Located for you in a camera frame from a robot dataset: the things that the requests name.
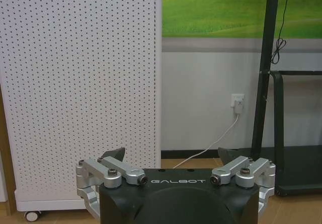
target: power outlet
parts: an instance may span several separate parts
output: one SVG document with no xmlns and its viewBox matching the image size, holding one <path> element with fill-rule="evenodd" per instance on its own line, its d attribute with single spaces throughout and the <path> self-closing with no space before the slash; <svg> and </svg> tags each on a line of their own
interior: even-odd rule
<svg viewBox="0 0 322 224">
<path fill-rule="evenodd" d="M 241 101 L 244 102 L 245 94 L 232 94 L 231 95 L 231 103 L 230 106 L 235 106 L 235 101 Z"/>
</svg>

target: silver metal bracket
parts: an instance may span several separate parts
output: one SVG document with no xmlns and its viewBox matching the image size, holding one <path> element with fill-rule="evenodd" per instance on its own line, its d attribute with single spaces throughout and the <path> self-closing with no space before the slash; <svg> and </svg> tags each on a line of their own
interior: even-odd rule
<svg viewBox="0 0 322 224">
<path fill-rule="evenodd" d="M 242 168 L 236 173 L 236 185 L 243 188 L 252 188 L 258 177 L 265 173 L 270 166 L 267 159 L 259 158 L 248 168 Z"/>
<path fill-rule="evenodd" d="M 275 192 L 275 170 L 275 164 L 267 159 L 259 158 L 252 162 L 247 157 L 239 156 L 223 167 L 213 169 L 210 181 L 214 185 L 228 184 L 235 175 L 239 187 L 252 188 L 256 183 L 260 187 L 258 215 L 261 216 L 269 197 Z"/>
<path fill-rule="evenodd" d="M 77 195 L 84 199 L 86 209 L 97 220 L 100 219 L 100 204 L 96 191 L 102 183 L 106 188 L 119 187 L 122 184 L 121 173 L 92 159 L 79 162 L 76 166 Z"/>
<path fill-rule="evenodd" d="M 214 185 L 226 185 L 230 183 L 230 179 L 234 176 L 237 171 L 241 168 L 245 168 L 250 164 L 250 160 L 247 157 L 239 156 L 228 164 L 213 169 L 211 172 L 210 181 Z"/>
<path fill-rule="evenodd" d="M 113 157 L 103 158 L 101 164 L 110 169 L 116 169 L 130 185 L 144 185 L 147 183 L 147 177 L 143 169 L 131 167 Z"/>
</svg>

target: hex bolt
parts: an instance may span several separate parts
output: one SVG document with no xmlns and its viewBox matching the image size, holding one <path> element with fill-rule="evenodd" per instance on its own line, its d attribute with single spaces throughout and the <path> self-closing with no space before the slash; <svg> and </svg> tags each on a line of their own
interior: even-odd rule
<svg viewBox="0 0 322 224">
<path fill-rule="evenodd" d="M 110 177 L 117 176 L 117 170 L 116 169 L 109 169 L 107 174 Z"/>
<path fill-rule="evenodd" d="M 240 169 L 240 173 L 242 175 L 250 175 L 251 174 L 251 170 L 249 168 L 241 168 Z"/>
<path fill-rule="evenodd" d="M 139 185 L 145 185 L 147 183 L 147 177 L 145 175 L 141 176 L 138 180 L 137 183 Z"/>
<path fill-rule="evenodd" d="M 217 175 L 211 176 L 210 177 L 210 182 L 213 185 L 220 185 L 220 183 L 221 183 L 220 176 L 217 176 Z"/>
</svg>

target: pegboard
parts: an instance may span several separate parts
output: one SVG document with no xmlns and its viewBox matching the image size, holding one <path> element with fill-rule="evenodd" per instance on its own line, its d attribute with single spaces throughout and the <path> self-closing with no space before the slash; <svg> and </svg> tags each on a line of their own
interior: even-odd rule
<svg viewBox="0 0 322 224">
<path fill-rule="evenodd" d="M 17 201 L 78 199 L 75 164 L 159 167 L 160 0 L 0 0 Z"/>
</svg>

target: green grass field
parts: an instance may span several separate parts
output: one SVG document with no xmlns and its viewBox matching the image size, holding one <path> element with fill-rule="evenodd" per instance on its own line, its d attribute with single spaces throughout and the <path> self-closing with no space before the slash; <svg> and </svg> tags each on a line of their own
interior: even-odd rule
<svg viewBox="0 0 322 224">
<path fill-rule="evenodd" d="M 279 1 L 277 31 L 285 0 Z M 266 0 L 163 0 L 163 36 L 260 38 Z M 289 0 L 284 38 L 322 38 L 322 0 Z"/>
</svg>

